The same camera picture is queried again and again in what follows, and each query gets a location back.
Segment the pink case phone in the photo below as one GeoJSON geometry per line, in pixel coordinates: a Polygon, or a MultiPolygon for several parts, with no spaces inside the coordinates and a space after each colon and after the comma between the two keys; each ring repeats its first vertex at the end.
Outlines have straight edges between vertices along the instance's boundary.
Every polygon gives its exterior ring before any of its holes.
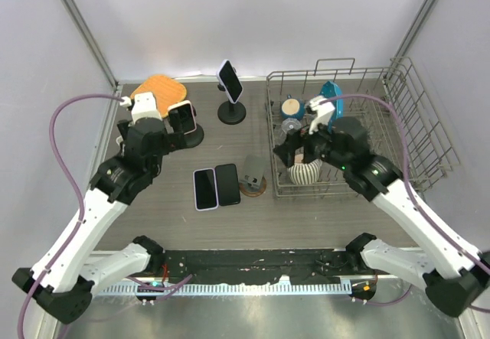
{"type": "Polygon", "coordinates": [[[195,110],[189,100],[169,106],[168,120],[174,132],[187,135],[197,129],[195,110]]]}

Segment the black round base stand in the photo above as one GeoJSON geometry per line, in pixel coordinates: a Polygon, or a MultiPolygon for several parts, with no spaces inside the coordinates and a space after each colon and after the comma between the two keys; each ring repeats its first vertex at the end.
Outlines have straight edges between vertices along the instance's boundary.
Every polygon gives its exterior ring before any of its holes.
{"type": "Polygon", "coordinates": [[[199,146],[204,140],[204,130],[203,128],[197,124],[197,128],[184,134],[183,132],[174,132],[173,136],[173,146],[175,150],[194,148],[199,146]]]}

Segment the grey stand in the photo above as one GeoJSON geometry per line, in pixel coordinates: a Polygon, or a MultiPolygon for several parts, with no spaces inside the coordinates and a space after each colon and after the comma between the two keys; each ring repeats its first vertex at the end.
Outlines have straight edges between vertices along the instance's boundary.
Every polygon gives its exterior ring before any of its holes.
{"type": "Polygon", "coordinates": [[[239,176],[240,192],[247,197],[259,197],[266,190],[266,161],[256,155],[247,155],[239,176]]]}

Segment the black phone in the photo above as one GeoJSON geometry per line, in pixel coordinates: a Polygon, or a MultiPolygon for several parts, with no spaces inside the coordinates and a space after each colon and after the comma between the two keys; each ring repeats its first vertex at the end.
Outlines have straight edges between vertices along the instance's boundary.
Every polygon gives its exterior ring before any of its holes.
{"type": "Polygon", "coordinates": [[[235,164],[215,167],[218,203],[221,207],[236,205],[241,202],[240,187],[235,164]]]}

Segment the lavender case phone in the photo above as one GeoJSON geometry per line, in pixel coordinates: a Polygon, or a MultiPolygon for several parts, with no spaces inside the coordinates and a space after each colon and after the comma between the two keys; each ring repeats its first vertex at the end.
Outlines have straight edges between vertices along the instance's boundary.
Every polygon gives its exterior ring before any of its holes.
{"type": "Polygon", "coordinates": [[[193,172],[194,205],[197,211],[218,208],[217,185],[213,168],[204,168],[193,172]]]}

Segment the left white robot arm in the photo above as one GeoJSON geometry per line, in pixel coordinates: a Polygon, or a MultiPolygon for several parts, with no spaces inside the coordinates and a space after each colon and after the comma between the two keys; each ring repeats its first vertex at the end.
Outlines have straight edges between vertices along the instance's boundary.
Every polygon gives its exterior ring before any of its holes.
{"type": "Polygon", "coordinates": [[[133,113],[118,124],[119,153],[104,161],[90,181],[77,212],[52,248],[31,268],[19,268],[12,281],[63,324],[76,321],[98,292],[120,279],[142,272],[153,277],[163,267],[163,248],[147,236],[137,236],[125,249],[86,266],[85,262],[110,225],[152,184],[162,159],[178,150],[160,113],[133,113]]]}

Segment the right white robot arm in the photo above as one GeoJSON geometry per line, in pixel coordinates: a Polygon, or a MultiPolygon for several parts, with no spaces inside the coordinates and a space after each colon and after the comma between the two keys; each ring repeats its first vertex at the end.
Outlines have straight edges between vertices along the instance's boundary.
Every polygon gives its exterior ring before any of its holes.
{"type": "Polygon", "coordinates": [[[339,169],[350,189],[397,222],[424,251],[420,256],[364,233],[345,258],[356,274],[381,270],[424,290],[442,313],[457,318],[489,287],[489,254],[452,230],[404,179],[389,159],[371,151],[367,130],[353,117],[315,132],[291,131],[273,152],[291,167],[297,149],[309,163],[321,160],[339,169]]]}

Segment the black tall pole stand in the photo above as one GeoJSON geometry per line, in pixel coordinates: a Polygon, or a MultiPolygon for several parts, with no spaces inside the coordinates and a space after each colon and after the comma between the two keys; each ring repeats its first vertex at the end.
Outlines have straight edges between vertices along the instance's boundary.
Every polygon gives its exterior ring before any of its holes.
{"type": "Polygon", "coordinates": [[[237,125],[244,121],[247,115],[247,111],[244,104],[239,101],[239,98],[243,93],[243,86],[240,86],[240,92],[235,102],[223,85],[218,84],[217,88],[220,91],[225,92],[227,95],[227,101],[221,103],[217,110],[217,117],[219,118],[219,120],[227,125],[237,125]]]}

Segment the white case phone on pole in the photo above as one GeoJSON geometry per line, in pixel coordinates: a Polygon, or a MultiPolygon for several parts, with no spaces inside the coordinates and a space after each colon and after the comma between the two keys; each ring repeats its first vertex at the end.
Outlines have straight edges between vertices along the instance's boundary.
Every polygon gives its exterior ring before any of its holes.
{"type": "Polygon", "coordinates": [[[224,88],[229,101],[236,104],[243,93],[243,85],[229,60],[224,60],[221,63],[217,70],[217,79],[224,88]]]}

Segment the clear glass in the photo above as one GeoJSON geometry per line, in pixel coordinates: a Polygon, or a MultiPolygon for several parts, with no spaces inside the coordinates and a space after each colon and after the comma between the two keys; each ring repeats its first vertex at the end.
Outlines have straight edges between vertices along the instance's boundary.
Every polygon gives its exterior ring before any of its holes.
{"type": "Polygon", "coordinates": [[[298,119],[284,119],[274,130],[275,142],[277,145],[284,143],[286,136],[290,131],[296,131],[302,128],[302,123],[298,119]]]}

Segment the orange woven mat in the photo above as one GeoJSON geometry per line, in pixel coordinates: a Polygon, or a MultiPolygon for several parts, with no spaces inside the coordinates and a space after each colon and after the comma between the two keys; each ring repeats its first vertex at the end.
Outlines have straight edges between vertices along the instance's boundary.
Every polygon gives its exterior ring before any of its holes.
{"type": "Polygon", "coordinates": [[[147,92],[154,95],[162,118],[168,116],[169,106],[184,101],[187,96],[187,89],[182,83],[161,74],[153,75],[145,80],[132,92],[130,98],[133,99],[136,94],[147,92]]]}

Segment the striped ceramic mug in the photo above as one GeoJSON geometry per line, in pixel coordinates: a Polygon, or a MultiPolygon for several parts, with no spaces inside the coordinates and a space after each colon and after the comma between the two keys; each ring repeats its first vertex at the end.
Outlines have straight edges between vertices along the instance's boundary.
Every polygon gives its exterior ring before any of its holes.
{"type": "Polygon", "coordinates": [[[293,166],[287,169],[289,179],[294,185],[311,185],[320,178],[322,161],[316,159],[305,163],[303,160],[304,154],[295,155],[293,166]]]}

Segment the blue mug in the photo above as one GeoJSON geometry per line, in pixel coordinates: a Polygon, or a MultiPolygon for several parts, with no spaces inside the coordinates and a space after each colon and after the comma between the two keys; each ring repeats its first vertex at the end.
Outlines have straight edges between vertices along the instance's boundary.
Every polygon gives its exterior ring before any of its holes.
{"type": "Polygon", "coordinates": [[[305,115],[305,103],[291,95],[287,95],[280,106],[280,113],[284,119],[301,121],[305,115]]]}

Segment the teal speckled plate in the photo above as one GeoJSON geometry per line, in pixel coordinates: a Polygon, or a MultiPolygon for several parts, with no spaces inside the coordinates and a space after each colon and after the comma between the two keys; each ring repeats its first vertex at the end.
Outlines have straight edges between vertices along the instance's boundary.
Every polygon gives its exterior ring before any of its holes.
{"type": "Polygon", "coordinates": [[[322,86],[322,89],[319,94],[325,97],[326,99],[334,98],[332,104],[335,107],[335,112],[332,114],[332,117],[328,123],[328,127],[331,128],[332,123],[336,119],[341,118],[344,115],[344,100],[337,99],[337,97],[342,96],[342,91],[336,83],[332,81],[327,81],[322,86]]]}

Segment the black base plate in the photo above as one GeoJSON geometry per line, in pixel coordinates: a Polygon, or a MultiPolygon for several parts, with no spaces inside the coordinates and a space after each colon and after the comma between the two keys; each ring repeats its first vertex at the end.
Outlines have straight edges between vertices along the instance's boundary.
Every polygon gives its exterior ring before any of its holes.
{"type": "Polygon", "coordinates": [[[373,275],[354,253],[334,249],[168,250],[138,278],[168,278],[202,285],[273,285],[286,276],[293,285],[338,282],[343,275],[373,275]]]}

